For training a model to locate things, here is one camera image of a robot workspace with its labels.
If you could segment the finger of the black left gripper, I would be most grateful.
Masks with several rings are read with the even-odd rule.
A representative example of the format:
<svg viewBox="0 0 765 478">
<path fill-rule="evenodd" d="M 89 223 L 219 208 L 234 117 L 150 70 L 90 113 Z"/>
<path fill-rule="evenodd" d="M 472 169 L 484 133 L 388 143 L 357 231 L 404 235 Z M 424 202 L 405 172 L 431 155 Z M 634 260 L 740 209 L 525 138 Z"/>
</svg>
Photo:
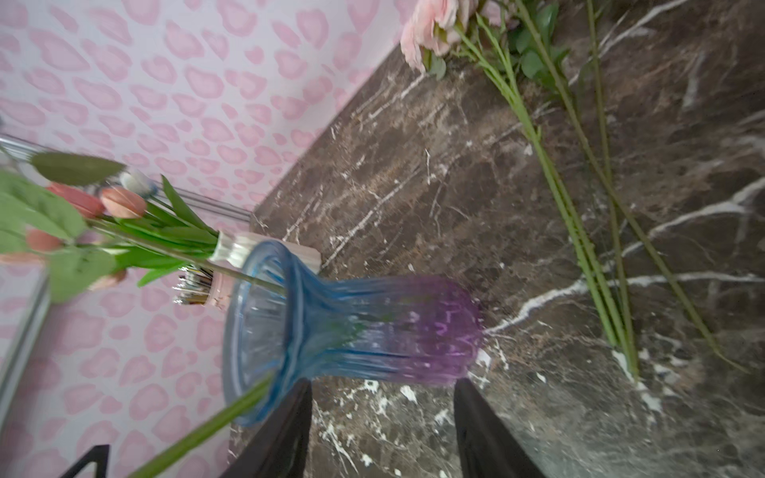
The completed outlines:
<svg viewBox="0 0 765 478">
<path fill-rule="evenodd" d="M 109 444 L 95 445 L 90 448 L 77 462 L 71 465 L 61 475 L 61 478 L 76 478 L 91 466 L 94 468 L 94 478 L 107 478 L 110 454 L 111 446 L 109 446 Z"/>
</svg>

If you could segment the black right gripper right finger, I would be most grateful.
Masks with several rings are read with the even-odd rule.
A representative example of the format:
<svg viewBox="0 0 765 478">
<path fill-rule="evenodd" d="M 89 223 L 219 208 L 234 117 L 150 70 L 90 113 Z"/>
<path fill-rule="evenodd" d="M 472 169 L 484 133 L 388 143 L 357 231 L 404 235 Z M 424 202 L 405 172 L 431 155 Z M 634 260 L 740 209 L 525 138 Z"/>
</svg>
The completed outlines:
<svg viewBox="0 0 765 478">
<path fill-rule="evenodd" d="M 465 478 L 545 477 L 468 378 L 455 383 L 453 408 Z"/>
</svg>

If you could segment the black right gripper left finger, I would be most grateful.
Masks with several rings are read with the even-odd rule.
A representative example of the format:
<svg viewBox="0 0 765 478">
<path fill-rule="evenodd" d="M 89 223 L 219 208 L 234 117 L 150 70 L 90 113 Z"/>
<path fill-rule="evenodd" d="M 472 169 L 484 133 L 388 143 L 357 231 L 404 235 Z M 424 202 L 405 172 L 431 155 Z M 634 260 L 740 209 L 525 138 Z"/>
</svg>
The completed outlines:
<svg viewBox="0 0 765 478">
<path fill-rule="evenodd" d="M 312 384 L 310 380 L 301 378 L 222 477 L 303 477 L 308 457 L 312 406 Z"/>
</svg>

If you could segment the purple glass vase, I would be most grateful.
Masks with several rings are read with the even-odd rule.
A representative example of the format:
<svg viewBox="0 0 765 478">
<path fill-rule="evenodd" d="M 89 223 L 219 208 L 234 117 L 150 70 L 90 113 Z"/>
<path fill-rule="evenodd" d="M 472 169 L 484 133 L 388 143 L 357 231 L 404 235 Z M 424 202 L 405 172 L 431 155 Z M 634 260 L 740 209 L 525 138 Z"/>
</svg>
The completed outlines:
<svg viewBox="0 0 765 478">
<path fill-rule="evenodd" d="M 227 404 L 274 374 L 262 402 L 235 418 L 240 426 L 265 420 L 301 378 L 450 386 L 481 348 L 478 306 L 445 277 L 331 281 L 275 241 L 255 246 L 241 270 L 284 290 L 234 288 L 222 346 Z"/>
</svg>

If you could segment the light pink double peony stem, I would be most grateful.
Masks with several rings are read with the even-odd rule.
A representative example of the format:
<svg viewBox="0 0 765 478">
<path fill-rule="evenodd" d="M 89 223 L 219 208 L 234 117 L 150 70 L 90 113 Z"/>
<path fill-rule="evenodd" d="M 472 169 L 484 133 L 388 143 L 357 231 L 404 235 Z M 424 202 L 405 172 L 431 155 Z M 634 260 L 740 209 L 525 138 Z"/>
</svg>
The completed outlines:
<svg viewBox="0 0 765 478">
<path fill-rule="evenodd" d="M 558 13 L 558 4 L 546 1 L 418 1 L 404 23 L 400 51 L 412 69 L 438 79 L 449 58 L 466 59 L 504 97 L 538 157 L 606 338 L 635 380 L 639 359 L 627 288 L 608 278 L 521 91 L 521 82 L 527 80 L 555 99 L 563 97 L 564 89 L 554 81 L 568 55 L 553 43 Z"/>
</svg>

